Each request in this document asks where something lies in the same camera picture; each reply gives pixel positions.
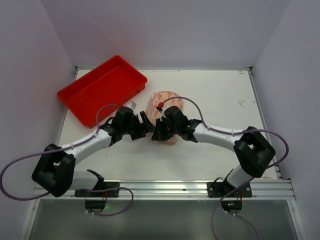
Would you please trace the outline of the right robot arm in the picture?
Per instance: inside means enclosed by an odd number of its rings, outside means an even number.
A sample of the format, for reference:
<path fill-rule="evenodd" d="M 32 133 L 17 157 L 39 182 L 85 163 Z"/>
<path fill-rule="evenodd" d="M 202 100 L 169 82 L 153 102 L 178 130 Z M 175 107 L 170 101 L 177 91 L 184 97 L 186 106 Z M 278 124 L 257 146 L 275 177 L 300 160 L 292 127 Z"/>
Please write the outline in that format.
<path fill-rule="evenodd" d="M 157 107 L 161 118 L 155 120 L 153 141 L 167 141 L 178 135 L 185 141 L 212 144 L 235 153 L 239 165 L 225 177 L 224 184 L 237 188 L 251 178 L 261 178 L 276 151 L 267 139 L 249 126 L 249 133 L 226 135 L 209 130 L 202 120 L 188 119 L 177 106 Z"/>

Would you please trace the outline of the floral pink laundry bag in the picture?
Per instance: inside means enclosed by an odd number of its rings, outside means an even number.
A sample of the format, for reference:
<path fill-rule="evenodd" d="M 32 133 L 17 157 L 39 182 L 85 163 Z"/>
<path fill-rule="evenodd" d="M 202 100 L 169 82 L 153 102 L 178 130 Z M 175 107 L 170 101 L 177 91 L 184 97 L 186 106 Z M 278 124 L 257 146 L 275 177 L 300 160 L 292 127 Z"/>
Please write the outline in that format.
<path fill-rule="evenodd" d="M 156 109 L 156 107 L 160 102 L 163 102 L 172 97 L 179 97 L 179 95 L 173 91 L 159 91 L 153 93 L 148 102 L 145 114 L 154 126 L 156 126 L 156 119 L 161 118 L 161 113 Z M 180 110 L 183 110 L 184 101 L 180 98 L 175 98 L 167 101 L 165 105 L 168 107 L 177 106 Z"/>

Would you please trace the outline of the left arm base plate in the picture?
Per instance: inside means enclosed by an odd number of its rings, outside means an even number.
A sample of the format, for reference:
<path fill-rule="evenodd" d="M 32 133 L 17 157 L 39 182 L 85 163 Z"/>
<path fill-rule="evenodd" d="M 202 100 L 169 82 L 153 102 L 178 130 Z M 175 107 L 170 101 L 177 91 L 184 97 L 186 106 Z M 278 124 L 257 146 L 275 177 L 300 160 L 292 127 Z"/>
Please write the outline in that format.
<path fill-rule="evenodd" d="M 94 191 L 108 190 L 120 186 L 119 182 L 109 181 L 101 182 L 93 189 Z M 113 189 L 107 192 L 90 192 L 84 190 L 76 190 L 74 196 L 76 198 L 85 198 L 84 207 L 89 212 L 101 213 L 107 207 L 107 199 L 117 198 L 119 196 L 119 189 Z"/>

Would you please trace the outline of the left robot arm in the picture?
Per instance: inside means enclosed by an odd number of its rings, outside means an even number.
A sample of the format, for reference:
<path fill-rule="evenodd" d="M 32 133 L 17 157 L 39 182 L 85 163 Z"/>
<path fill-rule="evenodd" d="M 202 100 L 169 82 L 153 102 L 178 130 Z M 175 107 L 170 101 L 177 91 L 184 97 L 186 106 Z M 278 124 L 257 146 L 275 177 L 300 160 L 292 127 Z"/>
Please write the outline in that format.
<path fill-rule="evenodd" d="M 121 141 L 125 135 L 137 140 L 154 130 L 144 111 L 136 115 L 131 108 L 120 107 L 114 117 L 90 135 L 63 146 L 48 145 L 31 178 L 56 198 L 68 190 L 100 193 L 106 189 L 104 178 L 90 169 L 76 171 L 75 166 L 92 154 Z"/>

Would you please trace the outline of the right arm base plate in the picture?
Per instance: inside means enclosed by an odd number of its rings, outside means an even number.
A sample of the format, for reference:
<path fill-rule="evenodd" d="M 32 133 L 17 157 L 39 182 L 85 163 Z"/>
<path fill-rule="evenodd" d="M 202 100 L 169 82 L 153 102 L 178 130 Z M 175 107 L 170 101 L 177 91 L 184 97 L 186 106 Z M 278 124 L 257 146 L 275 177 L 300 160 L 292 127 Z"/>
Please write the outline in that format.
<path fill-rule="evenodd" d="M 209 198 L 221 199 L 234 189 L 235 187 L 227 183 L 227 180 L 222 177 L 218 177 L 214 181 L 206 183 L 206 190 Z M 224 198 L 218 206 L 225 212 L 236 215 L 240 213 L 243 208 L 244 198 L 251 198 L 252 196 L 251 185 L 248 183 L 244 187 Z"/>

